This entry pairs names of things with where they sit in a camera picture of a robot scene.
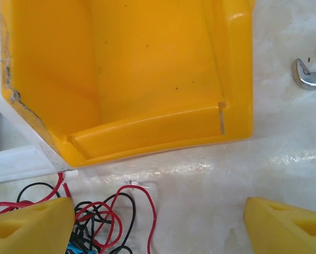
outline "tangled wires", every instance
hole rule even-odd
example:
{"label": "tangled wires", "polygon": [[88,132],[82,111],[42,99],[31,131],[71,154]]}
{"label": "tangled wires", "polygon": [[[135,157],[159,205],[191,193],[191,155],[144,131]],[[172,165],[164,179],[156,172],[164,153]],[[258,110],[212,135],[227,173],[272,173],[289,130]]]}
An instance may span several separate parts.
{"label": "tangled wires", "polygon": [[[12,211],[14,209],[26,207],[26,206],[29,206],[32,204],[38,204],[38,203],[47,201],[47,200],[51,199],[52,197],[54,197],[55,195],[56,195],[56,197],[60,197],[60,194],[58,193],[58,189],[60,188],[61,185],[63,186],[63,188],[65,190],[66,196],[71,197],[71,194],[70,194],[70,191],[68,189],[67,184],[63,183],[64,178],[63,178],[62,173],[59,173],[58,175],[59,175],[59,179],[58,179],[57,184],[54,187],[47,184],[47,183],[42,183],[42,182],[29,184],[21,190],[21,192],[19,193],[19,195],[17,197],[16,203],[14,203],[14,202],[0,202],[0,207],[7,206],[7,208],[0,211],[0,214]],[[35,202],[35,203],[33,203],[31,201],[27,201],[27,200],[21,201],[22,194],[28,188],[30,188],[32,186],[36,186],[36,185],[47,186],[47,187],[51,188],[52,191],[50,192],[49,195],[47,195],[46,197],[44,197],[43,199],[41,199],[40,201]],[[119,242],[119,240],[122,236],[122,231],[123,231],[122,222],[121,222],[119,216],[113,211],[114,203],[119,196],[124,196],[131,202],[132,219],[131,219],[130,226],[127,230],[127,233],[126,233],[122,243],[119,246],[117,246],[116,248],[114,248],[110,252],[110,254],[118,254],[121,250],[126,250],[129,254],[133,253],[132,250],[128,246],[126,246],[126,242],[129,238],[129,235],[130,235],[132,228],[133,228],[133,225],[134,225],[134,221],[136,219],[136,204],[134,202],[134,199],[130,195],[122,192],[124,189],[128,189],[128,188],[129,189],[138,189],[138,190],[144,192],[148,198],[148,201],[149,201],[151,207],[152,207],[153,222],[152,222],[152,228],[151,228],[151,231],[150,231],[150,234],[148,237],[148,241],[147,241],[147,253],[150,254],[150,244],[151,244],[153,232],[154,232],[155,225],[156,225],[157,214],[156,214],[154,203],[153,203],[149,193],[144,188],[142,188],[140,186],[135,186],[135,185],[125,185],[125,186],[120,187],[114,195],[108,197],[103,202],[92,203],[90,201],[85,201],[85,202],[80,202],[79,204],[77,204],[75,207],[75,226],[74,226],[73,231],[72,231],[71,236],[70,236],[70,241],[69,241],[69,244],[67,247],[66,254],[72,254],[72,253],[73,254],[77,254],[77,253],[95,254],[96,251],[99,254],[103,254],[107,248],[113,247]],[[113,240],[111,242],[111,237],[112,237],[114,226],[116,223],[119,226],[119,232],[118,232],[118,235],[115,238],[115,240]],[[109,231],[109,234],[107,236],[105,243],[101,244],[95,239],[95,237],[98,235],[98,233],[100,232],[100,230],[102,229],[102,227],[105,224],[110,225],[110,231]]]}

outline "silver wrench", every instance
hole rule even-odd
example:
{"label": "silver wrench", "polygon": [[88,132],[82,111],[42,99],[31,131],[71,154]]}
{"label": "silver wrench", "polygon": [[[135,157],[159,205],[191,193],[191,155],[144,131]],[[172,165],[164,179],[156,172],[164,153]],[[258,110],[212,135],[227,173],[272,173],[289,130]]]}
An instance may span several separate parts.
{"label": "silver wrench", "polygon": [[310,72],[299,58],[293,64],[293,77],[301,88],[316,90],[316,72]]}

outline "white plastic edge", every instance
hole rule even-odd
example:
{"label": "white plastic edge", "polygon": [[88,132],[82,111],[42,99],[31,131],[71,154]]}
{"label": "white plastic edge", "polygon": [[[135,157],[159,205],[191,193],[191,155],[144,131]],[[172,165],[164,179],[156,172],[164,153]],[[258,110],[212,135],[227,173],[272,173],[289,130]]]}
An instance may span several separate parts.
{"label": "white plastic edge", "polygon": [[6,117],[8,121],[12,122],[16,129],[33,144],[33,146],[20,147],[0,152],[0,182],[56,173],[57,170],[50,163],[43,150],[45,149],[49,155],[53,155],[55,152],[2,97],[1,44],[0,113]]}

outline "wrench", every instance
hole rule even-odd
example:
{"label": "wrench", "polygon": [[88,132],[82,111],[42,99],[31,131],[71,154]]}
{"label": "wrench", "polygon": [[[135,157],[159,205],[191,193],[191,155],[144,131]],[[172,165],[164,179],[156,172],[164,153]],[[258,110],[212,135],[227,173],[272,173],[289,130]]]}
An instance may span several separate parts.
{"label": "wrench", "polygon": [[301,88],[316,90],[316,72],[310,72],[299,58],[293,64],[293,77]]}

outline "white floor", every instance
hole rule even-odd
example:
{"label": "white floor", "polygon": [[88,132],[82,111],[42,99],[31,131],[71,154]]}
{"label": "white floor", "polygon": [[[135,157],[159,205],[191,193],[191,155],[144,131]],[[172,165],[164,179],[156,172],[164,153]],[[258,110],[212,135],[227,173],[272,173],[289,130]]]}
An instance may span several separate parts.
{"label": "white floor", "polygon": [[[252,253],[242,221],[249,196],[316,211],[316,92],[298,88],[291,74],[300,57],[316,70],[316,0],[257,0],[255,7],[255,134],[248,141],[164,152],[70,172],[74,201],[100,201],[131,180],[148,187],[158,212],[156,254]],[[27,183],[0,184],[0,201],[14,201]],[[47,189],[35,187],[36,200]],[[151,211],[130,191],[138,219],[128,246],[146,253]],[[118,211],[125,221],[130,210]]]}

